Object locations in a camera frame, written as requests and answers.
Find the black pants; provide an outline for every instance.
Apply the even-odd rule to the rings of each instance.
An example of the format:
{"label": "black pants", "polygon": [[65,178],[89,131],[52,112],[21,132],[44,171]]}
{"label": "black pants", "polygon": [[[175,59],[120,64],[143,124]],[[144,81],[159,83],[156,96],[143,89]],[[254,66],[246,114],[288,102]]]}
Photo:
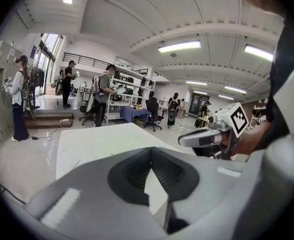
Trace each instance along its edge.
{"label": "black pants", "polygon": [[62,81],[62,99],[63,105],[68,103],[68,98],[70,95],[71,84],[69,82]]}
{"label": "black pants", "polygon": [[94,107],[95,107],[95,111],[96,111],[96,118],[95,118],[96,127],[100,127],[102,124],[102,121],[105,117],[107,104],[100,103],[95,99],[94,100]]}
{"label": "black pants", "polygon": [[26,128],[25,120],[23,119],[23,107],[18,103],[12,105],[14,135],[13,138],[17,141],[23,141],[29,138],[29,133]]}

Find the gray t-shirt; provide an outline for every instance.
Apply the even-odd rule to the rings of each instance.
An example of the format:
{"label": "gray t-shirt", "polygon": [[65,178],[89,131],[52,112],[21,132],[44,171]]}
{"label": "gray t-shirt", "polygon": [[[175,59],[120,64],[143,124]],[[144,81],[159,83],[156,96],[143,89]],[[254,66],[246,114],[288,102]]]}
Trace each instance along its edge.
{"label": "gray t-shirt", "polygon": [[[99,88],[110,88],[110,78],[108,74],[103,74],[99,77]],[[101,90],[95,94],[95,99],[100,103],[106,103],[109,98],[109,92]]]}

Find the white table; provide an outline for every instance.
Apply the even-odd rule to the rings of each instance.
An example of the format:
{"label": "white table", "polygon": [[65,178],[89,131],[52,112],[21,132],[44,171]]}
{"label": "white table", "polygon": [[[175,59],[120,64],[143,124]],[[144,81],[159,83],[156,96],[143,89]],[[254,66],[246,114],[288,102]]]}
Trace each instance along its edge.
{"label": "white table", "polygon": [[[147,147],[178,151],[134,123],[64,130],[58,146],[56,177],[59,179],[75,167],[94,160]],[[149,194],[149,209],[152,214],[168,199],[152,170],[146,181],[145,193]]]}

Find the cap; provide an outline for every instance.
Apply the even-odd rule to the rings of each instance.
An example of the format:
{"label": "cap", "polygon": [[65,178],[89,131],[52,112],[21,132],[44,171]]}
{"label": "cap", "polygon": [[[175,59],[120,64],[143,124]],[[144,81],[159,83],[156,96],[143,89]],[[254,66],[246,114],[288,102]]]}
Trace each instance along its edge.
{"label": "cap", "polygon": [[16,59],[16,63],[23,62],[28,63],[28,57],[25,55],[22,55],[20,58]]}

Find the woman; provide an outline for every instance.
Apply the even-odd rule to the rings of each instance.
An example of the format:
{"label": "woman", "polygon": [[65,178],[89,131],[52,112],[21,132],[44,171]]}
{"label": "woman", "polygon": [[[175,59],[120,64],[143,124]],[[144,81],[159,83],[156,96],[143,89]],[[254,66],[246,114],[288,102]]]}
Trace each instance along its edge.
{"label": "woman", "polygon": [[28,57],[22,55],[16,60],[19,71],[13,79],[12,85],[7,86],[9,93],[12,95],[12,112],[14,123],[14,135],[11,137],[13,142],[19,142],[29,138],[29,133],[23,119],[24,101],[22,99],[21,90],[25,81],[28,81]]}

